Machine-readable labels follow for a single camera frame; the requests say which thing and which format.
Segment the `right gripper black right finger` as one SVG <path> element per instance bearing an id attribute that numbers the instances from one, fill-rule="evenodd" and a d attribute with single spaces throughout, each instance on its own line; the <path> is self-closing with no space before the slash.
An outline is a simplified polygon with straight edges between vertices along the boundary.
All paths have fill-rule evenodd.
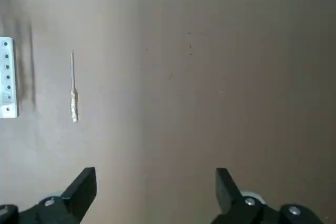
<path id="1" fill-rule="evenodd" d="M 297 204 L 282 205 L 275 210 L 264 204 L 257 197 L 244 196 L 238 189 L 229 171 L 216 169 L 216 197 L 221 209 L 212 224 L 322 224 L 323 221 L 309 208 Z"/>

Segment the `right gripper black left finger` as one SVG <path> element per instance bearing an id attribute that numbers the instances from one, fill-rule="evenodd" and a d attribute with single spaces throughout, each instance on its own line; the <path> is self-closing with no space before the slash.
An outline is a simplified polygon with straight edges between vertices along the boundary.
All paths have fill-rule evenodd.
<path id="1" fill-rule="evenodd" d="M 87 167 L 59 196 L 46 197 L 24 211 L 1 205 L 1 223 L 81 223 L 96 194 L 96 169 Z"/>

